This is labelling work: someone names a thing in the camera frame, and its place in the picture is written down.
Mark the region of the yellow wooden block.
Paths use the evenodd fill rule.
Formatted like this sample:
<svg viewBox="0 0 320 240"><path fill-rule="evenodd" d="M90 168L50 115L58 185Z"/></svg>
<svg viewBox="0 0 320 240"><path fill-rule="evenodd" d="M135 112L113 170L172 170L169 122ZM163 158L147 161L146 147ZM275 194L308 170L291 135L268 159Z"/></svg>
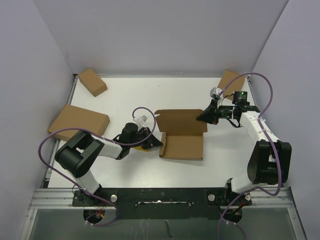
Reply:
<svg viewBox="0 0 320 240"><path fill-rule="evenodd" d="M139 150L139 151L143 151L143 152L148 152L149 151L148 149L144 149L141 146L136 146L136 147L134 147L134 149Z"/></svg>

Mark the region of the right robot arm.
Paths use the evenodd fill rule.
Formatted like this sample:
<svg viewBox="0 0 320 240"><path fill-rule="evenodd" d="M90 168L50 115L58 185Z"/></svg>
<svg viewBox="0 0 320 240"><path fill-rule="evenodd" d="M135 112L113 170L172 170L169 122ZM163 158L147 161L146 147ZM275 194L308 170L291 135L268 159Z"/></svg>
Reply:
<svg viewBox="0 0 320 240"><path fill-rule="evenodd" d="M232 205L246 193L268 185L281 187L289 177L292 146L281 141L268 128L259 108L247 100L246 91L232 93L232 104L223 105L222 90L213 88L209 106L196 120L217 125L225 119L235 128L244 128L253 142L253 151L245 173L230 178L222 192L223 200Z"/></svg>

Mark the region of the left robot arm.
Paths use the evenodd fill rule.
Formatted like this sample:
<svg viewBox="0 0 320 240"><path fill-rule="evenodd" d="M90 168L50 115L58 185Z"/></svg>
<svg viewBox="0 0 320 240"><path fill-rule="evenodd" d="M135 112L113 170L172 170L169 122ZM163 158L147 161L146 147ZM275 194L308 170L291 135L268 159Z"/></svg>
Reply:
<svg viewBox="0 0 320 240"><path fill-rule="evenodd" d="M163 143L158 140L148 127L133 122L127 123L121 134L111 142L97 139L85 131L78 131L55 154L55 161L72 175L81 189L85 190L84 200L91 206L102 199L101 188L91 172L91 167L99 156L121 160L132 148L148 151L160 148Z"/></svg>

